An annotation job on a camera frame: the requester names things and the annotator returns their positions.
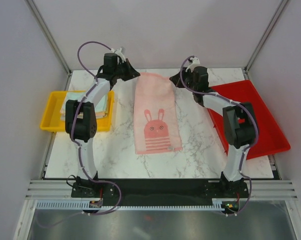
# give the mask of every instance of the gray floor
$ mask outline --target gray floor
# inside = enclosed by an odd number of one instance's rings
[[[49,225],[75,213],[37,210]],[[120,210],[102,216],[77,215],[50,229],[33,220],[30,240],[295,240],[284,202],[250,202],[238,216],[208,211]]]

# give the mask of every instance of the yellow basket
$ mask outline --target yellow basket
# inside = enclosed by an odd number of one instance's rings
[[[61,120],[61,108],[66,97],[67,91],[52,91],[49,95],[48,102],[42,116],[40,129],[49,132],[65,132],[65,121]],[[112,125],[112,113],[115,93],[108,93],[107,116],[97,119],[97,131],[108,132]]]

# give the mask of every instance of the white table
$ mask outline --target white table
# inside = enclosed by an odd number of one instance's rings
[[[170,77],[178,69],[142,69]],[[240,68],[209,69],[210,86],[241,81]],[[69,91],[86,90],[93,77],[84,70],[73,72]],[[98,132],[93,141],[94,162],[100,178],[219,178],[227,156],[207,109],[193,100],[186,89],[175,88],[175,102],[182,151],[136,155],[133,131],[134,95],[137,79],[119,80],[110,132]],[[65,132],[58,132],[46,169],[46,178],[76,175],[76,149]],[[273,178],[267,156],[246,161],[243,172],[252,178]]]

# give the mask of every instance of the red basket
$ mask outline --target red basket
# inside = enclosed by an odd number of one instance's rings
[[[259,139],[257,144],[249,150],[247,159],[276,154],[291,149],[289,142],[251,81],[237,81],[211,88],[226,98],[252,104],[258,124]],[[229,144],[224,134],[223,117],[213,110],[209,109],[208,112],[214,127],[216,127],[221,143],[226,153],[228,153]]]

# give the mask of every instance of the white wall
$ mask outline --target white wall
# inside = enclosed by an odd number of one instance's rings
[[[135,68],[179,68],[189,55],[206,67],[244,67],[281,0],[34,0],[71,69],[87,41],[124,46]],[[96,69],[105,49],[86,46]]]
[[[0,240],[13,238],[49,138],[39,129],[48,95],[66,80],[25,2],[0,0]]]
[[[290,1],[250,76],[291,145],[275,158],[301,201],[301,0]]]

